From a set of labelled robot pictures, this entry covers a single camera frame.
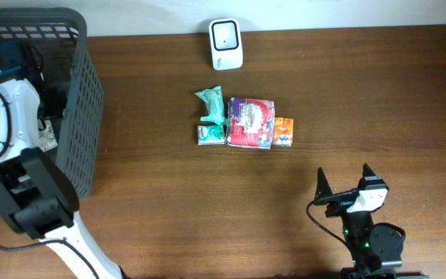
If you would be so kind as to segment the orange pocket tissue pack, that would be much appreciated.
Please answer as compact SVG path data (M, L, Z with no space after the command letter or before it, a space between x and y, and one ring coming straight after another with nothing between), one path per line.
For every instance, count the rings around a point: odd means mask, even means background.
M276 117L274 125L273 145L292 146L293 144L293 119Z

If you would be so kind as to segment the red purple tissue pack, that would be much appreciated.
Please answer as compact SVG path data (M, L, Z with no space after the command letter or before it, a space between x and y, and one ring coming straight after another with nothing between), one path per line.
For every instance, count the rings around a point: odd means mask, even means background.
M273 101L231 98L228 103L227 146L269 150L275 128Z

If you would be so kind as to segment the green white pocket tissue pack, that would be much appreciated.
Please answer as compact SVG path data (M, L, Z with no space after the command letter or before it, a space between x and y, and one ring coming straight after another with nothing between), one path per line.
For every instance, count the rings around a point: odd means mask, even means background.
M224 126L198 126L197 143L199 145L220 145L225 143Z

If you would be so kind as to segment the teal pouch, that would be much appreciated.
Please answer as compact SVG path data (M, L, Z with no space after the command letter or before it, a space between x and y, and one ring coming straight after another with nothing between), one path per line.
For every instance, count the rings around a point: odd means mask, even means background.
M225 106L220 86L204 89L196 92L195 95L206 105L207 115L201 116L202 122L213 122L218 126L227 124L228 120L225 117Z

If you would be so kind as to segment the white tube package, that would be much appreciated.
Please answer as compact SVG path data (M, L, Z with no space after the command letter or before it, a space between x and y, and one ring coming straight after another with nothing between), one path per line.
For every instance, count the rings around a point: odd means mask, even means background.
M46 152L58 146L57 138L50 120L40 119L38 121L38 133L40 141L39 148L42 151Z

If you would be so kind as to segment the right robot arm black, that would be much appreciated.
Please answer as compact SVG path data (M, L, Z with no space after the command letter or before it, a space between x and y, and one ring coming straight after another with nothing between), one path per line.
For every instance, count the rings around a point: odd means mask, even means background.
M352 256L353 267L341 270L340 277L356 278L426 278L426 274L398 274L403 265L406 232L387 222L374 223L372 213L384 206L389 187L368 164L362 166L362 176L356 188L333 193L322 168L317 169L314 199L306 207L309 219L330 236L339 240ZM341 218L340 237L320 224L310 213L311 206L325 206L325 216Z

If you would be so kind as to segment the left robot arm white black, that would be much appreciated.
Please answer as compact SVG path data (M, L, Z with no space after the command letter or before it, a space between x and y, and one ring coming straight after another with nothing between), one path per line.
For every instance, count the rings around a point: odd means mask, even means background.
M87 181L102 105L97 96L50 86L49 59L25 40L0 44L0 216L48 246L78 278L124 278L83 223L77 175Z

